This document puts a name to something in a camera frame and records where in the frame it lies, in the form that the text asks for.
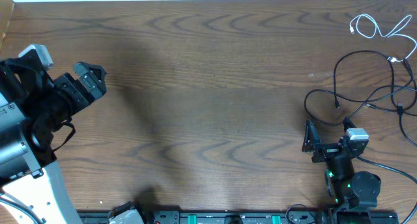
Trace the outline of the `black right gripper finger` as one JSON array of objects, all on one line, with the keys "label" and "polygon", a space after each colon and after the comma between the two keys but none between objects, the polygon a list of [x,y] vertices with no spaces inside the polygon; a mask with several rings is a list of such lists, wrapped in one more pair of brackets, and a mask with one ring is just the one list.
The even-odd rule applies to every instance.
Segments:
[{"label": "black right gripper finger", "polygon": [[310,119],[305,123],[305,136],[302,144],[302,152],[313,152],[321,144],[321,138]]},{"label": "black right gripper finger", "polygon": [[343,119],[343,128],[344,128],[344,131],[346,132],[350,128],[356,128],[356,126],[354,125],[354,123],[351,121],[349,117],[345,117]]}]

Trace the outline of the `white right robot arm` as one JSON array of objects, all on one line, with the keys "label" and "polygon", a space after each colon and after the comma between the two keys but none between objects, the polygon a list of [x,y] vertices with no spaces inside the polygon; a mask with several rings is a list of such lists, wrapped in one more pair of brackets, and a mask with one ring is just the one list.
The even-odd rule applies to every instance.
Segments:
[{"label": "white right robot arm", "polygon": [[381,192],[379,176],[354,170],[352,160],[359,157],[369,143],[369,135],[348,118],[343,120],[344,135],[337,143],[322,143],[310,119],[305,123],[302,152],[312,153],[313,163],[324,162],[326,188],[336,205],[320,211],[316,223],[371,223],[370,209],[377,206]]}]

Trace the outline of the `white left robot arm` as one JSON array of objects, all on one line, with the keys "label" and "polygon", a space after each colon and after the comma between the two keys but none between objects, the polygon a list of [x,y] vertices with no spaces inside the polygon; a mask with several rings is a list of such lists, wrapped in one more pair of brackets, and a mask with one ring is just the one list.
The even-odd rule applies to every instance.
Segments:
[{"label": "white left robot arm", "polygon": [[65,188],[53,135],[106,93],[106,71],[78,62],[79,79],[51,79],[36,55],[1,61],[1,206],[18,223],[81,223]]}]

